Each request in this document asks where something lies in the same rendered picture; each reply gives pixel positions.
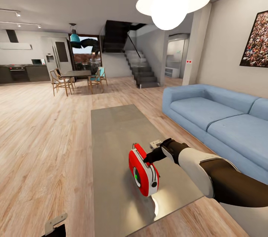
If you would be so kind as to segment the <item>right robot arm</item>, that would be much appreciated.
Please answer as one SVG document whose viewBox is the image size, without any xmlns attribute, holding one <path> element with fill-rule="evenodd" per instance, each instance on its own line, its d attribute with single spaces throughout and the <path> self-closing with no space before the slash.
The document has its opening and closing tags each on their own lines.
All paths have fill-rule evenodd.
<svg viewBox="0 0 268 237">
<path fill-rule="evenodd" d="M 207 198 L 215 199 L 250 237 L 268 237 L 268 185 L 240 173 L 228 160 L 166 139 L 150 143 L 145 163 L 169 157 Z"/>
</svg>

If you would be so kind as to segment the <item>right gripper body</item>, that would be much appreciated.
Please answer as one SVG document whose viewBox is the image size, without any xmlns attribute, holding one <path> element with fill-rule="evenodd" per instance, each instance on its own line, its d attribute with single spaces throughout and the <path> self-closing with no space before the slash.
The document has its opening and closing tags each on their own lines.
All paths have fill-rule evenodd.
<svg viewBox="0 0 268 237">
<path fill-rule="evenodd" d="M 158 155 L 157 150 L 158 150 L 158 148 L 155 149 L 153 152 L 150 152 L 150 153 L 146 154 L 146 157 L 148 158 L 148 161 L 149 161 L 150 164 L 153 163 L 153 162 L 155 162 L 155 161 L 159 161 L 159 160 L 165 158 L 165 157 L 164 157 L 164 158 L 161 158 L 161 157 Z"/>
</svg>

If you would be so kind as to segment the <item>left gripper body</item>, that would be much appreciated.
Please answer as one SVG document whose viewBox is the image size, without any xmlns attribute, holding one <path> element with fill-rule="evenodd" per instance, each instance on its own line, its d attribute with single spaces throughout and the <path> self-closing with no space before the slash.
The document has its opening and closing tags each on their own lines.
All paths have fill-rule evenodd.
<svg viewBox="0 0 268 237">
<path fill-rule="evenodd" d="M 55 230 L 52 233 L 48 234 L 47 236 L 43 235 L 41 237 L 66 237 L 65 224 L 56 227 Z"/>
</svg>

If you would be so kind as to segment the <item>radio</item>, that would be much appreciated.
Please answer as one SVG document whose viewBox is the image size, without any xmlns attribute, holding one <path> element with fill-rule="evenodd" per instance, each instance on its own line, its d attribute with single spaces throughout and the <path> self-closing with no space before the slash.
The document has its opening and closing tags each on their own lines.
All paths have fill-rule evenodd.
<svg viewBox="0 0 268 237">
<path fill-rule="evenodd" d="M 141 193 L 148 197 L 157 192 L 159 173 L 153 163 L 144 162 L 146 152 L 139 144 L 134 144 L 129 153 L 129 167 Z"/>
</svg>

